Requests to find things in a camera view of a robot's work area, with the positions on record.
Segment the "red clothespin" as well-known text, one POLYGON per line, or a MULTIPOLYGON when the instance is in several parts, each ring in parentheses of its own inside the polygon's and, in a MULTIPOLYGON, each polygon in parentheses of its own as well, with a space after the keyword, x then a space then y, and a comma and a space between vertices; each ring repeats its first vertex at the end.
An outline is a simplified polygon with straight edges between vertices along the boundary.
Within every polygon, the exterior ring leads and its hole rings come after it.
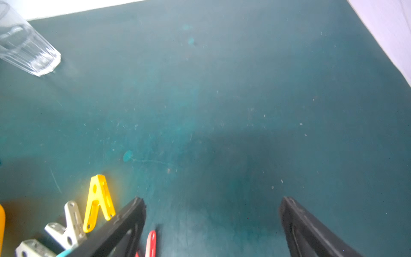
POLYGON ((144 257, 156 257, 157 232, 151 231, 147 238, 146 250, 144 257))

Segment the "yellow clothespin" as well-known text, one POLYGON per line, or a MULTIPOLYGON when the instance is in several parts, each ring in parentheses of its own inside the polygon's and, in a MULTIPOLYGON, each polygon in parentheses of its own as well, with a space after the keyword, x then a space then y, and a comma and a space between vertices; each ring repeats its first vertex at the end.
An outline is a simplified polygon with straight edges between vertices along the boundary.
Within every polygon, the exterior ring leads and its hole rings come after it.
POLYGON ((97 224, 99 209, 101 209, 107 221, 110 221, 116 215, 107 180, 104 175, 96 175, 91 178, 83 223, 83 231, 85 233, 94 230, 97 224))

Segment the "yellow plastic storage box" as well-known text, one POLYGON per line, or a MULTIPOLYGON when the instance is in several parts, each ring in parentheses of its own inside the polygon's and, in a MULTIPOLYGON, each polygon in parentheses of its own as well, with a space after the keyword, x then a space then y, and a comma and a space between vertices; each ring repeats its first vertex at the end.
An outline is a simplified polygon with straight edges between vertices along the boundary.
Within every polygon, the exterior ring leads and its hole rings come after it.
POLYGON ((4 241, 5 221, 6 221, 5 210, 3 206, 0 205, 0 252, 2 251, 2 246, 3 246, 3 241, 4 241))

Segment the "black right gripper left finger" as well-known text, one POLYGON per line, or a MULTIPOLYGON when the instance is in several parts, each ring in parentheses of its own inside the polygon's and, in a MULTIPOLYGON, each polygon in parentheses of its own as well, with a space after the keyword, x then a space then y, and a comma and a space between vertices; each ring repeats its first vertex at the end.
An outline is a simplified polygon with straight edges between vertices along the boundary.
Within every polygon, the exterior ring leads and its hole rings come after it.
POLYGON ((117 256, 133 257, 137 251, 146 217, 144 200, 135 197, 96 234, 72 250, 68 256, 107 257, 115 247, 120 245, 117 256))

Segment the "grey clothespin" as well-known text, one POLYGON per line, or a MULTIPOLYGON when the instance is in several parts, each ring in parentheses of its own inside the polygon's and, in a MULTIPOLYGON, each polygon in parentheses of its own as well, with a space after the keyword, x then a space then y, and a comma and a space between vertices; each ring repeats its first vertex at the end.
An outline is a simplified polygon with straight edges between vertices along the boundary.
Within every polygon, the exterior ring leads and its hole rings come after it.
POLYGON ((83 221, 80 217, 78 205, 75 201, 69 201, 64 206, 66 227, 50 222, 45 226, 45 231, 61 245, 65 250, 78 247, 87 240, 83 231, 83 221))
POLYGON ((20 243, 15 250, 16 257, 56 257, 57 255, 36 239, 20 243))

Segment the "teal clothespin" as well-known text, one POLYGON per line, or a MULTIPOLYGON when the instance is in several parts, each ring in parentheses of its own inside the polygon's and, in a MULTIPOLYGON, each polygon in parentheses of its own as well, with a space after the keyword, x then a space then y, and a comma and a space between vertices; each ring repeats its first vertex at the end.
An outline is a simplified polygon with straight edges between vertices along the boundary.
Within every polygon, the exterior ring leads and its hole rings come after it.
POLYGON ((71 249, 59 253, 56 257, 67 257, 72 252, 71 249))

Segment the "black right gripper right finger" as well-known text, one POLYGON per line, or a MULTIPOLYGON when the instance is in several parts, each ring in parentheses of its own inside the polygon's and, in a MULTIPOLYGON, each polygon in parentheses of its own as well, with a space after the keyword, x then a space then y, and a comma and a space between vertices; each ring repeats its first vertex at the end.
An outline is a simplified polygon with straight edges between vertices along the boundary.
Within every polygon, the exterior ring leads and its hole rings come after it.
POLYGON ((283 197, 279 216, 292 257, 359 257, 292 197, 283 197))

